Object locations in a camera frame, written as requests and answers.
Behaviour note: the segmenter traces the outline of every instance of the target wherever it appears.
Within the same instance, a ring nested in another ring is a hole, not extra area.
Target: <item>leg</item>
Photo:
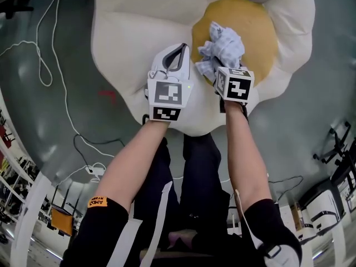
[[[217,173],[221,155],[210,134],[184,135],[184,179],[180,207],[187,228],[198,232],[200,242],[227,234],[230,195],[222,190]]]
[[[161,201],[162,189],[172,181],[169,164],[171,162],[167,148],[167,140],[164,138],[152,161],[147,178],[135,197],[134,215],[135,219],[142,220],[126,266],[139,264],[139,252],[148,248],[155,230],[158,207]],[[161,234],[159,247],[167,247],[169,244],[168,233],[179,229],[179,203],[174,186],[169,192],[165,223]]]

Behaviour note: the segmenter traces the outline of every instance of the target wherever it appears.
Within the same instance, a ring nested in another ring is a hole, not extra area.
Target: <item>white box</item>
[[[150,104],[150,120],[177,121],[193,89],[193,82],[187,80],[177,82],[172,80],[148,79],[147,82]]]
[[[253,71],[218,67],[216,74],[214,87],[224,100],[249,102],[249,93],[255,82]]]

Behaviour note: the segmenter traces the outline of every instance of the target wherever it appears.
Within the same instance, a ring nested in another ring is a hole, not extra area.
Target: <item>black t-shirt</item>
[[[301,263],[301,246],[294,234],[284,226],[279,210],[272,200],[256,202],[246,210],[245,217],[253,234],[264,244],[289,245],[296,251]],[[127,221],[127,211],[110,199],[107,199],[107,206],[88,208],[78,235],[66,250],[60,267],[106,266]],[[265,266],[264,258],[255,249],[244,220],[241,225],[243,237],[226,235],[219,239],[219,242],[214,242],[214,246],[210,246],[217,250],[214,255],[154,259],[151,266]],[[202,249],[207,242],[197,234],[192,240],[192,248]],[[126,262],[125,266],[134,264]]]

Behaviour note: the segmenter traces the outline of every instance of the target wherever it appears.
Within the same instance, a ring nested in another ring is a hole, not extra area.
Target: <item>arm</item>
[[[108,197],[130,212],[169,122],[148,121],[108,166],[95,196]]]
[[[267,170],[238,103],[225,101],[228,167],[231,184],[240,193],[245,212],[262,199],[271,199]]]

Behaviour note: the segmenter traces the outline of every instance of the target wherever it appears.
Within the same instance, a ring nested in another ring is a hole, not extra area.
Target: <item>crumpled cloth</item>
[[[212,22],[209,28],[211,41],[206,41],[204,46],[198,47],[201,61],[195,63],[199,73],[205,75],[212,83],[216,76],[212,59],[216,56],[225,67],[240,68],[240,60],[245,53],[241,37],[231,28],[224,28]]]

